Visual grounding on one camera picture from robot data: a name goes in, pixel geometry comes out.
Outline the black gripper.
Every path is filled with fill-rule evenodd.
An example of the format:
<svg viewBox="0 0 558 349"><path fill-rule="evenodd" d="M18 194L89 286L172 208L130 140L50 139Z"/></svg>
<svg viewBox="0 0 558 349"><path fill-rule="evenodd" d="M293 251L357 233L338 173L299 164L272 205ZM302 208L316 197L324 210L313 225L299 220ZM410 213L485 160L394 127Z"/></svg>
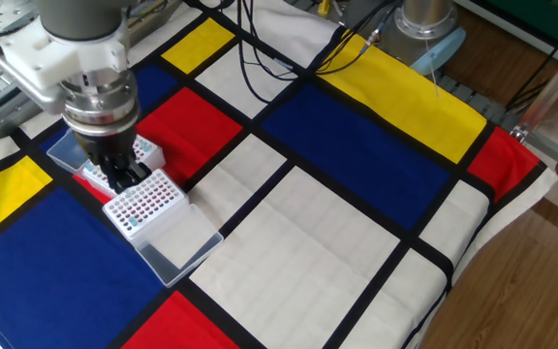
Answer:
<svg viewBox="0 0 558 349"><path fill-rule="evenodd" d="M140 184L152 174L145 164L135 160L133 147L137 132L134 124L125 128L74 126L73 133L88 159L100 165L109 187L117 194Z"/></svg>

